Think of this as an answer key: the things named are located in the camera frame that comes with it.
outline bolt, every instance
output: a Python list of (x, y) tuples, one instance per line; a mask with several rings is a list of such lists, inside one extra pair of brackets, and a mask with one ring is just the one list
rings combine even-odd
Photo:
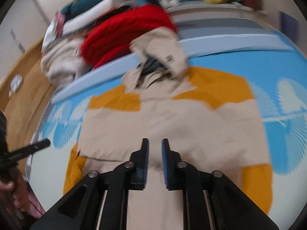
[(98, 172), (96, 170), (92, 170), (87, 174), (90, 178), (94, 178), (98, 175)]
[(125, 167), (126, 168), (132, 168), (134, 166), (134, 163), (133, 162), (126, 162), (125, 163)]
[(223, 175), (223, 173), (222, 173), (221, 171), (219, 171), (219, 170), (213, 171), (212, 174), (213, 174), (215, 177), (218, 177), (218, 178), (222, 177), (222, 175)]
[(185, 168), (187, 166), (187, 163), (186, 162), (179, 162), (179, 163), (177, 163), (177, 166), (179, 168)]

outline purple object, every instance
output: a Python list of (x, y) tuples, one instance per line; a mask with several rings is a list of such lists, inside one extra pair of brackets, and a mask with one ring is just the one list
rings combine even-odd
[(280, 29), (292, 42), (297, 43), (298, 21), (288, 14), (279, 11)]

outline red clothing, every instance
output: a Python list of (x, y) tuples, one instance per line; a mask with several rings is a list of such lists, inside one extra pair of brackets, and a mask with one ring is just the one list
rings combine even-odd
[(164, 10), (146, 5), (115, 15), (96, 27), (85, 39), (81, 55), (97, 68), (130, 53), (129, 44), (135, 38), (157, 27), (177, 29)]

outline bed sheet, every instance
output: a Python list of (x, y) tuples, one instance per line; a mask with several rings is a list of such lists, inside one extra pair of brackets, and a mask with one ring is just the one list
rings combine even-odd
[[(280, 38), (292, 46), (282, 34)], [(269, 216), (280, 230), (288, 229), (307, 202), (307, 63), (298, 50), (243, 51), (213, 54), (189, 59), (191, 66), (225, 71), (245, 77), (257, 99), (257, 105), (267, 134), (273, 175), (273, 204)], [(78, 141), (83, 115), (92, 96), (102, 94), (121, 84), (120, 78), (94, 86), (63, 102), (56, 103), (39, 132), (39, 138), (52, 142), (48, 153), (34, 155), (30, 183), (42, 182), (43, 170), (52, 173), (64, 184), (63, 167), (69, 152)], [(52, 159), (62, 162), (55, 167)], [(61, 197), (62, 185), (55, 192)], [(45, 197), (37, 189), (39, 200)], [(55, 198), (42, 203), (50, 208)]]

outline beige and orange jacket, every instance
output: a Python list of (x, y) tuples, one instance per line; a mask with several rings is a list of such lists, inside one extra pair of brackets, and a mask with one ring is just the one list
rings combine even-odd
[[(246, 80), (229, 73), (188, 67), (176, 35), (158, 28), (131, 49), (140, 67), (123, 84), (93, 97), (79, 143), (71, 151), (64, 193), (91, 170), (113, 170), (149, 139), (144, 191), (129, 194), (127, 229), (182, 229), (180, 191), (165, 188), (161, 142), (198, 170), (221, 170), (265, 213), (272, 201), (272, 169), (255, 98)], [(168, 71), (140, 77), (146, 54)]]

